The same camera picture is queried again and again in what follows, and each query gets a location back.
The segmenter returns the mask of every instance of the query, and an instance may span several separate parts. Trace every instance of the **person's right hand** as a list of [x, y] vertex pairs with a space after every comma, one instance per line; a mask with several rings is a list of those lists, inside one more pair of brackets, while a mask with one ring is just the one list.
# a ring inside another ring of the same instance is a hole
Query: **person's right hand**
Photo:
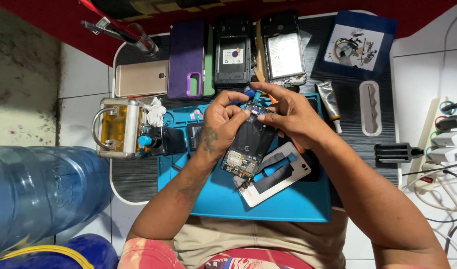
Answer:
[[260, 115], [258, 120], [284, 131], [302, 147], [311, 149], [335, 134], [302, 94], [265, 82], [252, 82], [251, 86], [278, 101], [269, 107], [276, 113]]

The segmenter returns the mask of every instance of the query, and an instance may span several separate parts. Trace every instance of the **blue tray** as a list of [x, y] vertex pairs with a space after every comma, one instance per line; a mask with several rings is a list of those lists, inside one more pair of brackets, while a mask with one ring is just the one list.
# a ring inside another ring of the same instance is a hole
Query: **blue tray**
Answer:
[[[321, 116], [320, 96], [317, 93], [304, 95], [307, 99], [318, 101], [318, 114]], [[262, 98], [261, 104], [270, 104], [269, 98]], [[207, 107], [208, 105], [201, 105], [167, 110], [164, 123], [166, 126], [182, 129], [187, 137], [187, 124], [203, 122], [203, 119], [199, 119], [194, 111], [201, 110], [205, 114]], [[277, 139], [273, 139], [269, 151], [276, 147]], [[177, 174], [172, 164], [183, 167], [187, 162], [187, 154], [159, 156], [158, 161], [158, 191], [160, 191]], [[220, 162], [215, 165], [207, 184], [201, 190], [192, 215], [289, 222], [331, 220], [328, 177], [323, 168], [320, 167], [320, 180], [317, 182], [295, 182], [261, 204], [250, 208], [240, 192], [236, 190], [232, 180], [233, 174], [220, 169]]]

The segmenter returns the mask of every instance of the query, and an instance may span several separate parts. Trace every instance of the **beige shorts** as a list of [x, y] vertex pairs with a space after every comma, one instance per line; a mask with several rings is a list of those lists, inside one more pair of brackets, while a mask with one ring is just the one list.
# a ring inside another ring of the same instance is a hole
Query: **beige shorts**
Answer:
[[191, 216], [175, 236], [175, 250], [187, 269], [234, 248], [274, 249], [315, 269], [345, 268], [342, 253], [348, 216], [333, 210], [329, 223], [250, 221]]

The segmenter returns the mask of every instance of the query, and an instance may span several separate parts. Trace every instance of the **purple phone case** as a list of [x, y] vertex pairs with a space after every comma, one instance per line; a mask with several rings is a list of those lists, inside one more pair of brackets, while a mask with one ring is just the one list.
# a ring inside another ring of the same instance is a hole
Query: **purple phone case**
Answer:
[[[205, 24], [202, 20], [178, 22], [170, 33], [169, 85], [167, 96], [172, 99], [202, 97]], [[196, 95], [190, 95], [190, 76], [199, 75]]]

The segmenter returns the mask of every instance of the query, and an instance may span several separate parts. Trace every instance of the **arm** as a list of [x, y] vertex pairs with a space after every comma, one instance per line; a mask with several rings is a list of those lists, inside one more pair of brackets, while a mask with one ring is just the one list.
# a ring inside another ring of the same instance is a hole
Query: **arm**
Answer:
[[389, 264], [450, 268], [446, 254], [418, 208], [396, 186], [369, 167], [299, 94], [268, 83], [252, 86], [279, 102], [259, 120], [284, 131], [317, 155], [346, 213], [369, 237], [377, 267]]
[[213, 166], [232, 144], [238, 127], [249, 116], [230, 101], [248, 96], [223, 91], [205, 110], [201, 144], [182, 170], [143, 208], [127, 235], [160, 240], [173, 248], [173, 237], [187, 221]]

